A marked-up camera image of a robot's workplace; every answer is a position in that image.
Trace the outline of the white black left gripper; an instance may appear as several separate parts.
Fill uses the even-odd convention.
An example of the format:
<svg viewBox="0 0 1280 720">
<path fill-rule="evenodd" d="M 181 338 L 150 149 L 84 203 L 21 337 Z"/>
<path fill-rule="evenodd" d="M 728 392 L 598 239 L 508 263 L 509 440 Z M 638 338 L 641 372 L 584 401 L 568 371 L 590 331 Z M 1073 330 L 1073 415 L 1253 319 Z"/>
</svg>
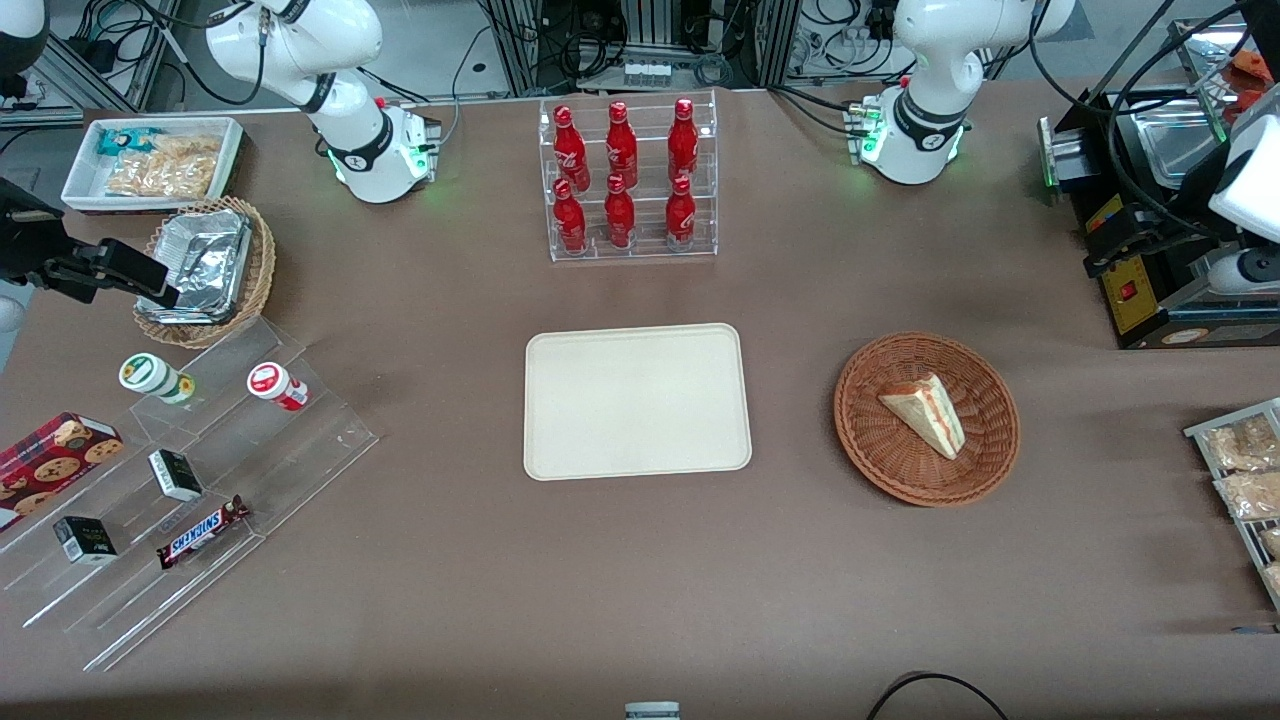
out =
<svg viewBox="0 0 1280 720">
<path fill-rule="evenodd" d="M 1100 278 L 1120 263 L 1137 258 L 1165 260 L 1175 272 L 1188 272 L 1220 247 L 1225 220 L 1212 213 L 1192 217 L 1190 229 L 1158 219 L 1137 205 L 1103 205 L 1085 219 L 1085 274 Z"/>
</svg>

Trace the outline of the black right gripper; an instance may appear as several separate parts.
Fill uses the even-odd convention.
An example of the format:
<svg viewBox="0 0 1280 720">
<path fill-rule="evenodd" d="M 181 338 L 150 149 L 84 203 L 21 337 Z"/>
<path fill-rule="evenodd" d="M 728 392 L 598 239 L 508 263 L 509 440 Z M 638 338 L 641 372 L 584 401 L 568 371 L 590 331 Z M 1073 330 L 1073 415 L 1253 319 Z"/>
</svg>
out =
<svg viewBox="0 0 1280 720">
<path fill-rule="evenodd" d="M 88 243 L 67 233 L 60 210 L 1 179 L 3 281 L 92 301 L 97 287 L 84 282 L 90 275 L 88 250 Z M 166 284 L 168 268 L 119 240 L 99 243 L 97 269 L 140 291 L 136 307 L 175 307 L 180 301 L 179 290 Z"/>
</svg>

